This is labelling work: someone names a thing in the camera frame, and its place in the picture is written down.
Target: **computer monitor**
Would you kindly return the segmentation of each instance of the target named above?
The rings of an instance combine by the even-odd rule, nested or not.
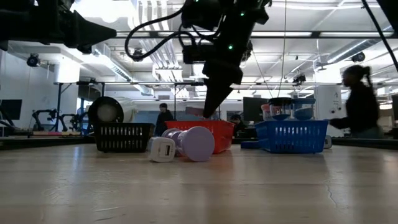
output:
[[[19,120],[21,117],[22,100],[0,100],[0,106],[11,120]]]
[[[268,103],[268,99],[263,98],[243,98],[243,117],[245,121],[263,121],[261,106]]]

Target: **plastic basket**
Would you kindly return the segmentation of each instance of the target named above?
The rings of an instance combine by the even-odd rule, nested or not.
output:
[[[328,121],[264,121],[256,124],[260,146],[271,153],[319,153]]]
[[[149,123],[95,124],[97,149],[101,152],[145,152],[154,127]]]
[[[232,145],[234,124],[227,121],[166,121],[167,128],[177,128],[186,131],[192,127],[201,126],[209,129],[214,136],[215,148],[213,154],[221,153]]]

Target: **blue basket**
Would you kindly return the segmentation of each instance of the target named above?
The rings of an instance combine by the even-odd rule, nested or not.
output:
[[[256,124],[261,148],[271,153],[319,153],[328,121],[264,121]]]

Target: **ponytail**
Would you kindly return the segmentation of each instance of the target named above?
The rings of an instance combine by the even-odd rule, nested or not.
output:
[[[372,80],[371,80],[371,67],[363,67],[363,74],[366,77],[369,86],[373,89]]]

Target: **blue lid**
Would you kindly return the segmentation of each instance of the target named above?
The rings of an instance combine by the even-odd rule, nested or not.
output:
[[[315,100],[313,98],[293,99],[293,104],[315,104]]]

